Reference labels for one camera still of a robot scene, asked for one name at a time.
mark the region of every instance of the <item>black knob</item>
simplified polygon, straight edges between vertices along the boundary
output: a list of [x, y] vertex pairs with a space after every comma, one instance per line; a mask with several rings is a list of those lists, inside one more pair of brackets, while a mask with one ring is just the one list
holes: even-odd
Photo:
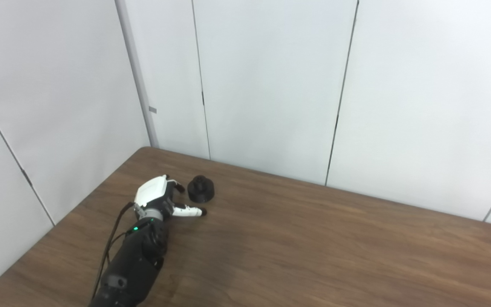
[[189, 198], [195, 203], [209, 202], [215, 196], [213, 181], [198, 175], [187, 185]]

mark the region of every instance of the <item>robotic hand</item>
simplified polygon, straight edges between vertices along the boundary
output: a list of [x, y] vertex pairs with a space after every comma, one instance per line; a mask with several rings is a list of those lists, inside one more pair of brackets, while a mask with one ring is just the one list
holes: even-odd
[[[109, 237], [89, 307], [136, 307], [145, 300], [164, 263], [168, 230], [164, 220], [171, 216], [203, 216], [206, 209], [173, 202], [173, 189], [185, 188], [167, 175], [144, 183], [133, 203], [123, 208]], [[134, 207], [138, 221], [125, 233], [121, 248], [101, 275], [105, 258], [118, 222], [124, 212]]]

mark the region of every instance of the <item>robotic arm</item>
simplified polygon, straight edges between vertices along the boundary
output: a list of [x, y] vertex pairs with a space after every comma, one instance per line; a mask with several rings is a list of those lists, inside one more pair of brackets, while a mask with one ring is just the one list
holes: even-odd
[[[134, 203], [125, 207], [134, 207], [138, 221], [124, 233], [122, 246], [101, 276], [98, 291], [98, 282], [94, 286], [89, 307], [136, 307], [144, 301], [164, 264], [168, 242], [164, 220], [207, 214], [203, 208], [174, 203], [174, 188], [185, 192], [179, 182], [169, 180], [167, 175], [156, 177], [144, 183]], [[115, 229], [104, 251], [104, 260], [114, 233]]]

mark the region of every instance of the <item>black cable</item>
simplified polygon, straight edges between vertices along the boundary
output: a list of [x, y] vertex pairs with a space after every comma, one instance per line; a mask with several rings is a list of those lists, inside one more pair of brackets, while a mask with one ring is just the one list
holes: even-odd
[[126, 204], [126, 206], [122, 208], [121, 212], [119, 212], [117, 216], [117, 220], [115, 221], [115, 225], [113, 226], [111, 235], [109, 236], [109, 239], [107, 239], [107, 243], [105, 244], [104, 253], [101, 255], [101, 263], [98, 268], [98, 277], [96, 278], [96, 283], [94, 284], [94, 290], [92, 291], [92, 298], [90, 300], [94, 299], [94, 297], [96, 296], [96, 292], [98, 291], [98, 284], [100, 283], [101, 272], [103, 272], [104, 270], [105, 257], [107, 256], [107, 253], [109, 253], [109, 247], [111, 247], [111, 241], [113, 241], [113, 236], [115, 235], [115, 231], [117, 231], [119, 222], [121, 222], [121, 217], [124, 215], [126, 210], [132, 208], [133, 206], [134, 206], [133, 202]]
[[117, 237], [115, 237], [115, 239], [113, 239], [113, 241], [111, 241], [111, 244], [109, 245], [109, 250], [107, 251], [107, 254], [106, 254], [106, 260], [107, 260], [107, 264], [111, 264], [111, 260], [109, 260], [109, 251], [111, 250], [111, 247], [113, 247], [113, 244], [115, 242], [117, 242], [117, 240], [119, 239], [119, 237], [122, 237], [123, 235], [126, 235], [126, 232], [123, 232], [121, 233], [120, 235], [117, 235]]

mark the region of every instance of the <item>wooden table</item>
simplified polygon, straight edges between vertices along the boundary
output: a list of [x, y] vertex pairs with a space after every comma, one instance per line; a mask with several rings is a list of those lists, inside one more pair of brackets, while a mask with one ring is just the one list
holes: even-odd
[[[0, 307], [88, 305], [117, 213], [161, 174], [206, 175], [216, 197], [207, 216], [170, 221], [142, 306], [491, 307], [490, 224], [154, 148], [1, 276]], [[120, 228], [133, 222], [127, 213]]]

